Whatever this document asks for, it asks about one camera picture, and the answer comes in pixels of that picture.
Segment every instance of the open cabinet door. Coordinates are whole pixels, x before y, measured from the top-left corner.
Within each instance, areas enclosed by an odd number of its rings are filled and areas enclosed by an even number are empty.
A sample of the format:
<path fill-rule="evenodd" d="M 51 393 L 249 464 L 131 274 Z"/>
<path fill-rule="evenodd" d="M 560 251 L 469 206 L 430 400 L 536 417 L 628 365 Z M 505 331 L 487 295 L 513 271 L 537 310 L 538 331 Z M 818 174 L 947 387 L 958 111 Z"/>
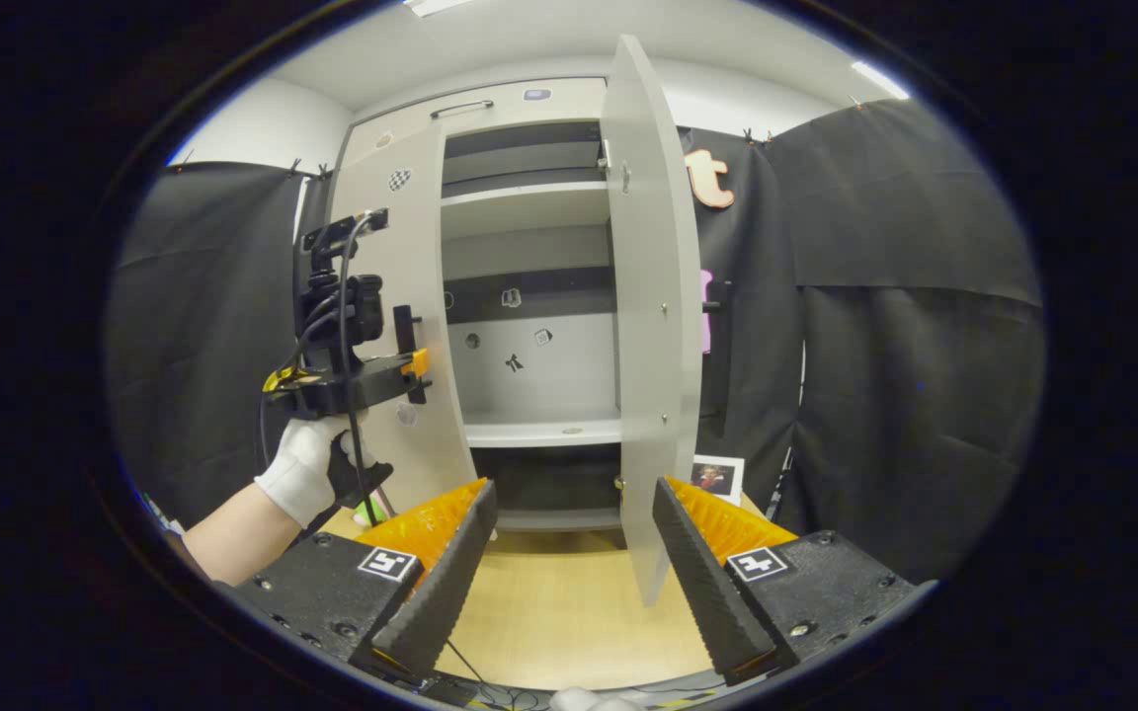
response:
<path fill-rule="evenodd" d="M 475 481 L 473 458 L 462 427 L 455 392 L 451 347 L 446 340 L 446 306 L 442 289 L 442 157 L 443 135 L 431 125 L 402 137 L 370 157 L 336 174 L 330 221 L 362 210 L 389 208 L 387 229 L 357 240 L 351 273 L 379 274 L 385 281 L 380 301 L 385 331 L 357 347 L 364 358 L 397 353 L 393 307 L 411 306 L 415 345 L 429 349 L 432 387 L 428 404 L 406 397 L 386 400 L 368 411 L 362 424 L 371 454 L 393 464 L 384 491 L 396 512 Z"/>
<path fill-rule="evenodd" d="M 652 64 L 618 40 L 601 114 L 618 281 L 622 529 L 645 604 L 669 567 L 660 477 L 687 480 L 700 415 L 700 247 L 683 150 Z"/>

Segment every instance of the sticker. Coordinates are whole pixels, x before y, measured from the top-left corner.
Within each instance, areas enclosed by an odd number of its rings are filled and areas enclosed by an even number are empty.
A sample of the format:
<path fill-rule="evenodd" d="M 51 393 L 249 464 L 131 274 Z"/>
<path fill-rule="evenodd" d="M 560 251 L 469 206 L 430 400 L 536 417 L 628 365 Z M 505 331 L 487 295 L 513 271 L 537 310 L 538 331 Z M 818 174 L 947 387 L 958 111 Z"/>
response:
<path fill-rule="evenodd" d="M 415 420 L 420 417 L 420 411 L 410 402 L 398 402 L 397 408 L 398 424 L 405 428 L 414 428 Z"/>
<path fill-rule="evenodd" d="M 745 553 L 737 553 L 727 557 L 727 564 L 735 568 L 736 576 L 749 584 L 776 572 L 790 570 L 790 564 L 781 561 L 781 557 L 770 548 L 758 548 Z"/>
<path fill-rule="evenodd" d="M 411 168 L 394 171 L 389 175 L 389 192 L 402 190 L 402 185 L 411 182 Z"/>
<path fill-rule="evenodd" d="M 357 570 L 371 572 L 373 576 L 387 578 L 388 580 L 402 581 L 411 564 L 415 562 L 415 555 L 399 553 L 388 548 L 374 548 L 363 557 L 363 562 L 357 564 Z"/>

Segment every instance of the white wall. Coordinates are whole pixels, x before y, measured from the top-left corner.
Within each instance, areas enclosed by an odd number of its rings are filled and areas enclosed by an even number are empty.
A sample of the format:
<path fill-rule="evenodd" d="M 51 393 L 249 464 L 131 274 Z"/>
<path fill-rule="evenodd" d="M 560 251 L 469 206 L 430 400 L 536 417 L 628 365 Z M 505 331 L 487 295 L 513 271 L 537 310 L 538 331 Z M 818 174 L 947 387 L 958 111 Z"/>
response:
<path fill-rule="evenodd" d="M 612 64 L 613 58 L 609 56 L 560 57 L 498 64 L 432 81 L 429 84 L 411 86 L 370 107 L 360 108 L 354 117 L 371 116 L 422 99 L 424 96 L 443 93 L 460 86 L 538 76 L 607 76 Z M 652 59 L 652 67 L 661 80 L 661 89 L 670 105 L 676 125 L 735 134 L 741 134 L 747 127 L 758 139 L 766 139 L 767 131 L 781 134 L 790 127 L 840 108 L 789 86 L 704 64 L 658 58 Z"/>
<path fill-rule="evenodd" d="M 318 172 L 333 167 L 353 111 L 311 89 L 262 78 L 217 109 L 171 163 L 234 160 Z"/>

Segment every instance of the black fabric backdrop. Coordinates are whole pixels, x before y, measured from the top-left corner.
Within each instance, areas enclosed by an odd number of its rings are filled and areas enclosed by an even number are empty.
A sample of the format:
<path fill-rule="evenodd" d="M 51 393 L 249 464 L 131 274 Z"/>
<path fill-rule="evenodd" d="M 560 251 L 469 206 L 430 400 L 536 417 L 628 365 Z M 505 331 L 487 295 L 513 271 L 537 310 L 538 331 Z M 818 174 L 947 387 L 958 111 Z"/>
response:
<path fill-rule="evenodd" d="M 696 450 L 744 456 L 745 494 L 765 510 L 778 485 L 795 532 L 840 530 L 908 580 L 951 574 L 1012 490 L 1044 388 L 1042 296 L 998 185 L 914 101 L 753 144 L 681 134 L 736 193 L 694 202 L 701 265 L 737 288 L 726 428 Z"/>
<path fill-rule="evenodd" d="M 258 472 L 258 392 L 294 346 L 303 180 L 241 163 L 163 171 L 116 262 L 105 378 L 118 449 L 185 528 Z M 272 454 L 283 424 L 269 408 Z"/>

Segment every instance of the pink object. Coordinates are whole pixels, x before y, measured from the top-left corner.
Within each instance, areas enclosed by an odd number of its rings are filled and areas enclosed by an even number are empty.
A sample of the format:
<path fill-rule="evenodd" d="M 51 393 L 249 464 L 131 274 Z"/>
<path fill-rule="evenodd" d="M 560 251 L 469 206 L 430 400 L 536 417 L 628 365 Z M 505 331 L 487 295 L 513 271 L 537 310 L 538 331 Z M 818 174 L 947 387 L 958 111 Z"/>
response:
<path fill-rule="evenodd" d="M 715 280 L 715 275 L 709 271 L 700 270 L 700 299 L 709 301 L 709 282 Z M 700 315 L 700 352 L 709 353 L 709 314 Z"/>

